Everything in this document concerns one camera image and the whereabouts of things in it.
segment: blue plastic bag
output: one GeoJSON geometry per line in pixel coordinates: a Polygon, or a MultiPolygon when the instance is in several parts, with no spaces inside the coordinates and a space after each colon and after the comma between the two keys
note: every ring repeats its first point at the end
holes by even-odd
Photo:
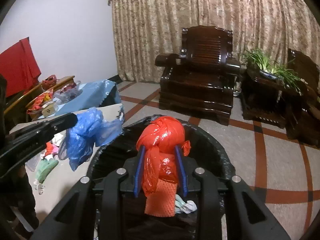
{"type": "Polygon", "coordinates": [[[108,144],[122,132],[121,120],[103,120],[102,112],[95,107],[77,117],[77,124],[67,130],[65,138],[66,155],[73,171],[90,159],[94,143],[97,147],[108,144]]]}

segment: baseboard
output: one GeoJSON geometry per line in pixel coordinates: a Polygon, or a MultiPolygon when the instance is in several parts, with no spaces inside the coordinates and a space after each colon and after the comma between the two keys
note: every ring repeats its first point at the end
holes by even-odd
{"type": "Polygon", "coordinates": [[[113,77],[111,77],[111,78],[108,78],[108,80],[111,80],[111,81],[113,81],[113,82],[115,82],[115,83],[117,83],[117,84],[119,84],[119,83],[122,82],[122,80],[121,80],[121,78],[119,77],[119,75],[115,75],[115,76],[113,76],[113,77]]]}

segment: floral curtain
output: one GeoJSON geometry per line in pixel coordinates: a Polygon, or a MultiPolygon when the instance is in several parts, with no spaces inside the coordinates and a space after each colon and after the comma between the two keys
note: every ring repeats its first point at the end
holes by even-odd
{"type": "Polygon", "coordinates": [[[160,53],[179,53],[182,27],[233,31],[233,52],[262,48],[285,63],[287,49],[320,64],[320,27],[303,0],[112,0],[118,73],[123,80],[160,80],[160,53]]]}

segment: black garbage bag liner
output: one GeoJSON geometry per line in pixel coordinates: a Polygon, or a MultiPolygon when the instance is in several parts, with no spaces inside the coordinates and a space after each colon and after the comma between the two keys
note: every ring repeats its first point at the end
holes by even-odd
{"type": "MultiPolygon", "coordinates": [[[[124,127],[123,132],[111,144],[100,147],[89,165],[87,176],[99,182],[111,171],[123,167],[126,159],[137,155],[136,143],[143,130],[160,116],[149,116],[124,127]]],[[[179,121],[185,129],[186,140],[191,143],[188,157],[194,158],[199,167],[211,171],[218,178],[230,179],[236,174],[224,148],[215,138],[200,127],[179,121]]],[[[196,194],[188,194],[186,200],[193,200],[198,205],[196,194]]],[[[145,204],[143,192],[136,199],[124,196],[122,205],[126,239],[194,239],[197,212],[158,218],[144,214],[145,204]]],[[[223,214],[223,198],[220,197],[220,216],[223,214]]]]}

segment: light blue tablecloth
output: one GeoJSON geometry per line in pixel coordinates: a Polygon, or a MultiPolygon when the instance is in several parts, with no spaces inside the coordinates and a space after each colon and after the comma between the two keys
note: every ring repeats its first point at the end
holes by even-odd
{"type": "MultiPolygon", "coordinates": [[[[89,109],[90,107],[99,107],[114,87],[116,89],[116,83],[108,79],[81,84],[79,86],[79,89],[82,89],[82,93],[73,100],[59,105],[58,111],[52,115],[49,115],[48,117],[60,114],[68,114],[84,109],[89,109]]],[[[113,96],[115,104],[121,103],[117,89],[113,96]]]]}

